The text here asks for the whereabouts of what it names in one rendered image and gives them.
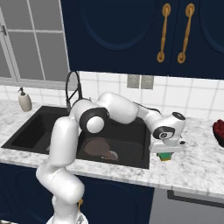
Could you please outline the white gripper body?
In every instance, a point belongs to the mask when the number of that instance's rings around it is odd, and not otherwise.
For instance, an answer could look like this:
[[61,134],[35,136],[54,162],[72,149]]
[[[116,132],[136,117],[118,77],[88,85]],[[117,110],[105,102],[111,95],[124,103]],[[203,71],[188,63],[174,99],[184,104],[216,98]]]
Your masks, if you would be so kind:
[[150,144],[149,150],[151,153],[166,153],[182,151],[186,147],[184,140],[178,140],[175,146],[169,146],[164,144],[161,140],[157,140]]

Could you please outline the green and yellow sponge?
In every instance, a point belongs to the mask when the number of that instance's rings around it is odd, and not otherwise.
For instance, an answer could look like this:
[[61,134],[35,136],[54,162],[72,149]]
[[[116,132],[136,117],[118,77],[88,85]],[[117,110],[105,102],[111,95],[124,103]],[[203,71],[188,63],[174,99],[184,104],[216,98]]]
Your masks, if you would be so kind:
[[171,152],[163,152],[158,154],[161,161],[168,161],[172,159],[172,153]]

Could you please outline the black sink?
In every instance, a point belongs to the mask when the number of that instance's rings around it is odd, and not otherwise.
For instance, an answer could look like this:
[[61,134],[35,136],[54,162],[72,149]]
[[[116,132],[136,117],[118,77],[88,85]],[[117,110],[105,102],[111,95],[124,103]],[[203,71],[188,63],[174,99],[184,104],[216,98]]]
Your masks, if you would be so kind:
[[[58,118],[67,115],[67,108],[42,106],[3,145],[3,148],[48,155],[53,125]],[[90,156],[84,151],[84,146],[88,141],[100,137],[106,139],[109,149],[117,154],[116,161]],[[142,119],[137,118],[130,124],[121,124],[108,119],[100,133],[89,134],[83,131],[80,133],[76,158],[148,169],[150,143],[151,134]]]

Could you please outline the dark bowl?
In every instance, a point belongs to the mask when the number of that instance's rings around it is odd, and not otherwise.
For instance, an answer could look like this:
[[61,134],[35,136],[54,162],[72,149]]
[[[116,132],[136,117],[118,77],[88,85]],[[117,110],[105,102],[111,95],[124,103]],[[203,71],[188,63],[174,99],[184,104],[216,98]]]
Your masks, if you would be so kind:
[[219,136],[213,129],[213,135],[215,137],[215,139],[217,140],[219,146],[224,148],[224,137]]

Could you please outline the red fruit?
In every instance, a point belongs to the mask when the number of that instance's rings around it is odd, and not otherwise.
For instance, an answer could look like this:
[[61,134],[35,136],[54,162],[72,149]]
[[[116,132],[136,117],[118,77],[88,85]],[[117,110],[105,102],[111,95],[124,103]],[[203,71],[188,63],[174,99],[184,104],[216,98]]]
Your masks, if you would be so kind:
[[221,119],[217,120],[213,124],[213,131],[219,137],[223,137],[224,138],[224,121],[222,121]]

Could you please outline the grey dishwasher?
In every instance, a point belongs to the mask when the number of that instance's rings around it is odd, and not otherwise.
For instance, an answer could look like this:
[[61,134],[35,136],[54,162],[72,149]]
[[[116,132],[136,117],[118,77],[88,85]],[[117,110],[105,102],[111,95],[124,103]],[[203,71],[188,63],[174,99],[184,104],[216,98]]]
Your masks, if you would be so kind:
[[[155,189],[149,224],[224,224],[224,208],[168,199],[167,191]],[[224,204],[224,199],[215,197],[177,191],[174,194]]]

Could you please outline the navy base cupboard door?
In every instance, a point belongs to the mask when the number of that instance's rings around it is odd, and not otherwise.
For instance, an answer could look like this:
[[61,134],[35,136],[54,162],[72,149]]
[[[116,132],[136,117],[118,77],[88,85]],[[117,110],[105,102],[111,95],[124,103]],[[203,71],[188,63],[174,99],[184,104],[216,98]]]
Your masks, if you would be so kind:
[[79,176],[88,224],[149,224],[154,188]]
[[0,163],[3,180],[16,204],[19,224],[46,224],[53,216],[53,195],[39,183],[36,170]]

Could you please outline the beige soap dispenser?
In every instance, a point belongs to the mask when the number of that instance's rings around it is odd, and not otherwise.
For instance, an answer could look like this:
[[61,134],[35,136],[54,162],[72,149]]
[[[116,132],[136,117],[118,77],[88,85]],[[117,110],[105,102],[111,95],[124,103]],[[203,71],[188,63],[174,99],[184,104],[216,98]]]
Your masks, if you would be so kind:
[[19,95],[18,95],[18,102],[21,107],[21,109],[24,112],[29,112],[32,110],[32,100],[30,96],[24,92],[24,89],[21,87],[19,90]]

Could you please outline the grey framed window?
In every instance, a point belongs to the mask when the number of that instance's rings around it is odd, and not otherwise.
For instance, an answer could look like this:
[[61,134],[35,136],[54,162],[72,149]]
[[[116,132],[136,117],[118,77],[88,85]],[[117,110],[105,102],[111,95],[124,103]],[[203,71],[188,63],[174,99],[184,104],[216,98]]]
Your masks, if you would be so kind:
[[0,84],[62,89],[69,72],[60,0],[0,0]]

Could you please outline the grey wall socket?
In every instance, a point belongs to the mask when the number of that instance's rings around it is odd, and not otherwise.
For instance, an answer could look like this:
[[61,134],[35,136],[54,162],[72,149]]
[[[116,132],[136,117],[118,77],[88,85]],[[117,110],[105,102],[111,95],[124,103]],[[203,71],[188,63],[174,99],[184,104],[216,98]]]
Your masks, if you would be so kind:
[[129,74],[127,76],[127,88],[139,88],[140,76],[137,74]]
[[153,86],[154,86],[154,76],[143,75],[141,78],[141,89],[153,89]]

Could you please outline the navy wall cupboard door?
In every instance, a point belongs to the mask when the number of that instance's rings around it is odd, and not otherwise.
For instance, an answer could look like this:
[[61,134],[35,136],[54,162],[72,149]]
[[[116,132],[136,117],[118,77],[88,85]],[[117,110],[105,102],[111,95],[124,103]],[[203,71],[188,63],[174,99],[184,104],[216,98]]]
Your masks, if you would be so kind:
[[[188,22],[186,7],[194,5],[185,62],[178,63]],[[224,0],[179,0],[170,76],[224,80]]]
[[[167,75],[179,0],[60,0],[69,65],[73,71]],[[171,5],[164,61],[164,23]]]

